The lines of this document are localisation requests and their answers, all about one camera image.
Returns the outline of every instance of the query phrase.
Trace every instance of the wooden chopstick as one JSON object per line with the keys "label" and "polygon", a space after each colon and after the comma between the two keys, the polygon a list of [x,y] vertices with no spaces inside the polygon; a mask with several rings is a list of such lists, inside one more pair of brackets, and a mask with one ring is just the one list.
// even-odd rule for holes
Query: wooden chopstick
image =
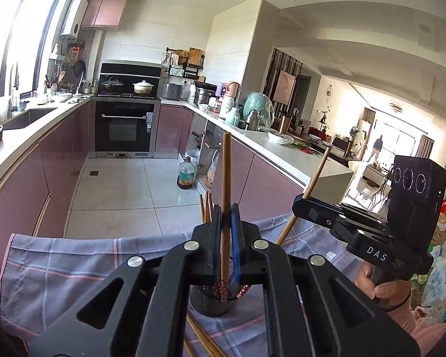
{"label": "wooden chopstick", "polygon": [[187,351],[190,357],[196,357],[195,353],[193,353],[193,350],[191,349],[190,344],[188,343],[185,337],[183,337],[183,346],[185,346],[185,350]]}
{"label": "wooden chopstick", "polygon": [[228,272],[230,266],[230,207],[231,207],[231,134],[223,134],[223,195],[220,280],[221,299],[228,298]]}
{"label": "wooden chopstick", "polygon": [[210,223],[210,202],[208,191],[205,192],[205,223]]}
{"label": "wooden chopstick", "polygon": [[203,196],[200,195],[200,210],[202,212],[202,223],[205,223],[205,206],[203,205]]}
{"label": "wooden chopstick", "polygon": [[[329,153],[331,152],[331,148],[325,149],[324,156],[322,157],[321,162],[319,163],[319,166],[317,167],[317,170],[314,173],[314,176],[310,179],[309,185],[307,186],[306,191],[302,195],[303,199],[307,199],[310,197],[310,194],[312,193],[312,190],[315,187],[315,184],[317,180],[319,179],[319,176],[322,173],[322,169],[324,168],[324,165],[327,161],[327,158],[329,157]],[[292,215],[289,219],[288,223],[284,227],[284,229],[281,232],[281,235],[279,235],[278,239],[276,240],[277,245],[281,245],[284,240],[286,240],[286,237],[289,235],[290,230],[294,227],[294,224],[296,224],[297,216]],[[250,285],[244,286],[241,291],[238,293],[238,298],[241,298],[243,295],[245,295],[248,290],[250,289]]]}
{"label": "wooden chopstick", "polygon": [[213,221],[213,205],[210,202],[210,192],[208,191],[205,194],[205,203],[208,209],[208,223],[211,223]]}
{"label": "wooden chopstick", "polygon": [[208,352],[210,357],[226,357],[225,353],[213,342],[211,337],[200,327],[190,314],[187,313],[187,321],[195,332],[197,338]]}

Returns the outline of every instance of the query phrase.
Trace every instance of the kitchen sink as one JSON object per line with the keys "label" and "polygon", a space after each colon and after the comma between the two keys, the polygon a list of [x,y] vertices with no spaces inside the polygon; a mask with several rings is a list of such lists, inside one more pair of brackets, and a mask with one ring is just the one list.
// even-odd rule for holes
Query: kitchen sink
{"label": "kitchen sink", "polygon": [[37,108],[28,110],[25,113],[4,123],[3,130],[23,129],[53,110],[55,110],[55,108]]}

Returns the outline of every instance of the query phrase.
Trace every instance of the metal screw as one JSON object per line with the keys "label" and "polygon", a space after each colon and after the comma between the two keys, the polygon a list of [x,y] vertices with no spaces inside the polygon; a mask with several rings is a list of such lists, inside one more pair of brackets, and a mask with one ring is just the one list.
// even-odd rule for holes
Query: metal screw
{"label": "metal screw", "polygon": [[127,265],[130,267],[139,267],[144,260],[140,256],[132,256],[127,260]]}
{"label": "metal screw", "polygon": [[325,258],[321,255],[312,255],[309,261],[313,266],[323,266],[325,263]]}
{"label": "metal screw", "polygon": [[267,249],[267,247],[269,247],[269,243],[263,239],[256,240],[253,245],[255,246],[255,249]]}
{"label": "metal screw", "polygon": [[198,249],[198,247],[200,247],[200,244],[194,240],[189,240],[183,245],[183,247],[187,251],[195,251]]}

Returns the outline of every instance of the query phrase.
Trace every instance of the oven door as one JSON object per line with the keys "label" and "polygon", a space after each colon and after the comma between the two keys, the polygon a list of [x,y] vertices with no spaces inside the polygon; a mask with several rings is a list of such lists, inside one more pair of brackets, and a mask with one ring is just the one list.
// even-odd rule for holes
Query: oven door
{"label": "oven door", "polygon": [[150,152],[154,104],[96,102],[96,152]]}

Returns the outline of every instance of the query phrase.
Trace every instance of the cutting board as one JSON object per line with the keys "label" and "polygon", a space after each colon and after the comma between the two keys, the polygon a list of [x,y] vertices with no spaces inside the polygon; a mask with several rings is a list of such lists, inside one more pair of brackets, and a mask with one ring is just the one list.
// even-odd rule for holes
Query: cutting board
{"label": "cutting board", "polygon": [[188,52],[188,64],[203,65],[203,51],[197,48],[190,48]]}

